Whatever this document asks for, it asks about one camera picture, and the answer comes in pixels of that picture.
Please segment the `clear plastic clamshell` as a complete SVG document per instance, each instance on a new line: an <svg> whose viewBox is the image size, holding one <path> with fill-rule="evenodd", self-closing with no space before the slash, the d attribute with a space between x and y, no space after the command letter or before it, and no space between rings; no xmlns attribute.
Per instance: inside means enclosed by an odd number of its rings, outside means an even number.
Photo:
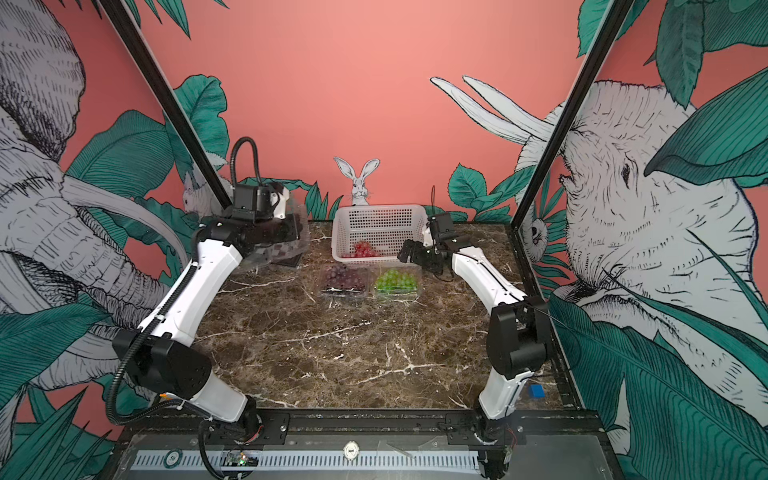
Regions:
<svg viewBox="0 0 768 480"><path fill-rule="evenodd" d="M249 269L267 265L297 268L309 243L307 210L284 191L273 218L246 221L240 228L241 266Z"/></svg>
<svg viewBox="0 0 768 480"><path fill-rule="evenodd" d="M415 265L378 266L373 269L371 293L377 300L415 301L422 290L422 270Z"/></svg>

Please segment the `green grape bunch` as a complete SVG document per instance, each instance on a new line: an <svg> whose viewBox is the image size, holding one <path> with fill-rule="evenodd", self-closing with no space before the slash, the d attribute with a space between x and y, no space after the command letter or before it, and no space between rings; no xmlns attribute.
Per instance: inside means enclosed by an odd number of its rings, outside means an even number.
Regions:
<svg viewBox="0 0 768 480"><path fill-rule="evenodd" d="M374 283L375 290L383 294L410 294L417 292L418 287L419 282L414 274L397 269L384 271Z"/></svg>

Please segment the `red grape bunch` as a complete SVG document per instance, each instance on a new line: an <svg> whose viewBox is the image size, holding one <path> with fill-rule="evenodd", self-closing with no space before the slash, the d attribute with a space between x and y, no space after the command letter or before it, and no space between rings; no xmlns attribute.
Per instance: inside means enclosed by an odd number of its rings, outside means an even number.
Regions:
<svg viewBox="0 0 768 480"><path fill-rule="evenodd" d="M358 241L354 244L351 258L372 258L378 257L379 254L375 247L367 241Z"/></svg>

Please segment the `clear plastic clamshell container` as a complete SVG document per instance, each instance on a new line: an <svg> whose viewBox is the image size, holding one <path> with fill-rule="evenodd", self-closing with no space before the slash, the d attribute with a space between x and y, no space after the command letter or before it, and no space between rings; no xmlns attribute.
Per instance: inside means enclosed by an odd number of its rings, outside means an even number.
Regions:
<svg viewBox="0 0 768 480"><path fill-rule="evenodd" d="M336 263L324 268L319 292L335 298L358 298L364 296L369 288L371 274L366 268L353 268Z"/></svg>

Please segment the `purple grape bunch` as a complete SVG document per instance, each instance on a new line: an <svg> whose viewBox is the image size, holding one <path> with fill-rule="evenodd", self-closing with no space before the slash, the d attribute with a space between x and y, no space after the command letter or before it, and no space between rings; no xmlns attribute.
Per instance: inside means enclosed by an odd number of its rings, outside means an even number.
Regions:
<svg viewBox="0 0 768 480"><path fill-rule="evenodd" d="M323 288L331 292L359 293L367 288L367 284L366 270L334 265L326 270Z"/></svg>

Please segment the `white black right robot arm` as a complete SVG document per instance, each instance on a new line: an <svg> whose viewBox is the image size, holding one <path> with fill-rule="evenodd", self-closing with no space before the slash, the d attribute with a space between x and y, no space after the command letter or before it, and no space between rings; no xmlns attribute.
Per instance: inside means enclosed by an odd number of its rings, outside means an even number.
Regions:
<svg viewBox="0 0 768 480"><path fill-rule="evenodd" d="M434 274L449 268L485 306L489 314L486 352L491 371L479 394L479 406L488 420L509 416L526 382L550 356L551 323L546 303L515 287L480 248L462 238L431 246L407 240L398 260Z"/></svg>

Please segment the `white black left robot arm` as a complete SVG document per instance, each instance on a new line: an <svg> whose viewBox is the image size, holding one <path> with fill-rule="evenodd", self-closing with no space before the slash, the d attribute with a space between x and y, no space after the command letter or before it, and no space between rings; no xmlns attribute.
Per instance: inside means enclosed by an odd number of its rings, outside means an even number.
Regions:
<svg viewBox="0 0 768 480"><path fill-rule="evenodd" d="M112 341L120 364L106 393L110 422L126 425L161 409L187 407L205 418L257 428L252 400L218 378L210 359L191 345L221 286L244 260L273 247L285 250L291 242L304 252L308 238L308 222L300 214L256 222L214 218L199 228L191 260L168 294L136 329L122 329ZM120 413L116 401L126 377L168 400Z"/></svg>

